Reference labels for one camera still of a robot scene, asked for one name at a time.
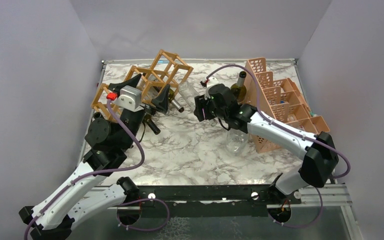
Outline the wooden wine rack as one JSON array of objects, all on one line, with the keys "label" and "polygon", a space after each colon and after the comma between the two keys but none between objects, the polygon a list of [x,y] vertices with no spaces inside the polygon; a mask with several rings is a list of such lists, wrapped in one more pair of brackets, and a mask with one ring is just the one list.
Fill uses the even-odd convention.
[{"label": "wooden wine rack", "polygon": [[[177,53],[172,53],[160,49],[149,67],[139,67],[133,65],[122,80],[118,80],[112,83],[122,83],[131,79],[137,74],[142,74],[141,80],[136,87],[142,92],[141,102],[143,104],[150,105],[152,110],[156,111],[156,109],[151,104],[149,104],[148,100],[146,99],[146,93],[144,93],[145,83],[151,81],[152,84],[159,87],[170,85],[176,97],[176,95],[179,93],[179,84],[187,81],[193,69],[194,68],[188,65]],[[91,103],[91,108],[96,112],[100,112],[105,119],[114,122],[115,119],[111,116],[110,111],[104,103],[104,97],[112,92],[108,89],[109,84],[101,83],[99,85],[95,97]]]}]

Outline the clear glass jug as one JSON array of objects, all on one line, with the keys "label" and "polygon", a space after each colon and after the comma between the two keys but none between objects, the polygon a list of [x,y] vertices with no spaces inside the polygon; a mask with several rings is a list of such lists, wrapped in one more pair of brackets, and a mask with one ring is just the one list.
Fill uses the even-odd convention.
[{"label": "clear glass jug", "polygon": [[241,130],[230,129],[224,141],[224,147],[228,153],[237,156],[240,155],[248,144],[249,135]]}]

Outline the dark green wine bottle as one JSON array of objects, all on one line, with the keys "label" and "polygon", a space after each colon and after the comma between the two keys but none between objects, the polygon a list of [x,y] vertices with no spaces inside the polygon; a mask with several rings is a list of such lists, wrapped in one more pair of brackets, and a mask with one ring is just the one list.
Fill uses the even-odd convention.
[{"label": "dark green wine bottle", "polygon": [[146,113],[144,118],[143,118],[143,120],[142,120],[142,122],[145,125],[147,125],[155,135],[159,135],[161,133],[161,130],[159,129],[159,127],[152,120],[152,115],[151,114]]}]

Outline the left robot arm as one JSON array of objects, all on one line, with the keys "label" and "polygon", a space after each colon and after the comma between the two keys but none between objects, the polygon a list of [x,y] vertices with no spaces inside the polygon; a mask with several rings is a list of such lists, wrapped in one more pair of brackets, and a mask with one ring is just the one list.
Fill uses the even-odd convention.
[{"label": "left robot arm", "polygon": [[110,93],[107,105],[122,107],[121,115],[111,122],[95,118],[85,141],[91,146],[73,173],[44,201],[25,206],[19,216],[27,225],[24,239],[65,240],[84,221],[109,207],[140,204],[139,188],[127,176],[121,177],[104,191],[86,194],[114,172],[122,172],[126,151],[136,145],[144,152],[136,133],[146,114],[139,95]]}]

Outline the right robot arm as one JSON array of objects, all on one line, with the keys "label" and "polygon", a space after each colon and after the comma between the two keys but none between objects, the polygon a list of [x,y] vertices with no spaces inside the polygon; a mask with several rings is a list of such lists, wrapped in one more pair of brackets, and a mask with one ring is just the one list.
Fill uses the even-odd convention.
[{"label": "right robot arm", "polygon": [[339,153],[328,132],[308,132],[281,122],[253,105],[240,104],[232,90],[222,83],[208,84],[204,94],[187,89],[186,83],[181,83],[178,88],[185,100],[188,99],[185,94],[190,94],[193,114],[200,122],[216,118],[224,120],[229,130],[261,137],[302,161],[297,168],[277,176],[270,185],[268,196],[276,204],[298,189],[324,187],[339,162]]}]

